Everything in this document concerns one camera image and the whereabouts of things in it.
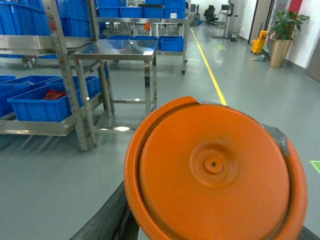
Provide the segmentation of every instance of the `gray epoxy floor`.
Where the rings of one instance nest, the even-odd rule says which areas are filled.
[[[252,61],[246,42],[212,39],[220,30],[193,27],[229,106],[280,128],[295,145],[308,182],[305,226],[320,236],[320,175],[309,160],[320,160],[320,83],[287,67],[270,68]],[[218,50],[215,44],[227,50]],[[191,32],[188,69],[181,57],[159,56],[158,106],[182,97],[220,103]],[[57,68],[22,69],[0,65],[0,75],[59,74]],[[116,98],[143,98],[143,64],[111,64]],[[98,108],[95,114],[102,111]],[[116,105],[115,124],[138,125],[144,106]],[[64,240],[76,233],[106,202],[123,180],[130,134],[98,137],[99,147],[82,152],[77,135],[67,137],[0,135],[0,239]],[[141,232],[140,240],[147,239]]]

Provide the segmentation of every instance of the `red item in bin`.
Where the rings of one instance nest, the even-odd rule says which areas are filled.
[[[57,91],[54,89],[50,89],[43,100],[58,100],[64,96],[66,96],[67,93],[65,91]]]

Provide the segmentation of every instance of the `red wall panel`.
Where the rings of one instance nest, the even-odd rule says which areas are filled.
[[[288,10],[288,11],[289,11],[289,12],[292,11],[292,12],[297,12],[297,13],[299,13],[299,10],[300,10],[302,1],[303,1],[303,0],[291,0],[290,7],[289,7],[289,10]]]

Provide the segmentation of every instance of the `glass tabletop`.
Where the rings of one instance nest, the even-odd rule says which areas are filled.
[[[154,55],[157,49],[157,40],[100,39],[82,47],[73,53],[73,55],[76,57],[81,57],[81,55],[143,57]]]

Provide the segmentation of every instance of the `potted plant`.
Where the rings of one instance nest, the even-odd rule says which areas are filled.
[[[309,16],[298,15],[294,11],[278,11],[276,16],[272,17],[271,28],[268,33],[268,35],[274,39],[270,60],[271,67],[282,67],[290,44],[295,36],[294,33],[297,30],[301,31],[303,21],[306,21],[309,18]]]

